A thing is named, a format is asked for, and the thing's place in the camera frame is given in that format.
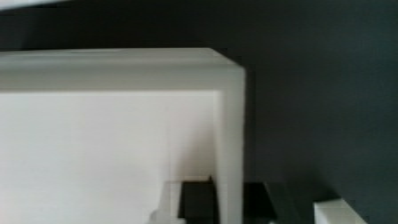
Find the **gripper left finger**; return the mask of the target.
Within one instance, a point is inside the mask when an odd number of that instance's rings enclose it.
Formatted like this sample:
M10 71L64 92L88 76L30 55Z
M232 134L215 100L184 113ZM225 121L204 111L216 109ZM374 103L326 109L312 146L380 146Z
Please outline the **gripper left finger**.
M218 199L211 180L183 183L177 217L186 224L218 224Z

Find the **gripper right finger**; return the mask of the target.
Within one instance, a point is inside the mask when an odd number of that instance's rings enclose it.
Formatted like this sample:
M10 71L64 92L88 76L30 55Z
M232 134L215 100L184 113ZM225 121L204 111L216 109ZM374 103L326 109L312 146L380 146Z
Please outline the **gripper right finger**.
M243 184L243 224L307 224L282 183Z

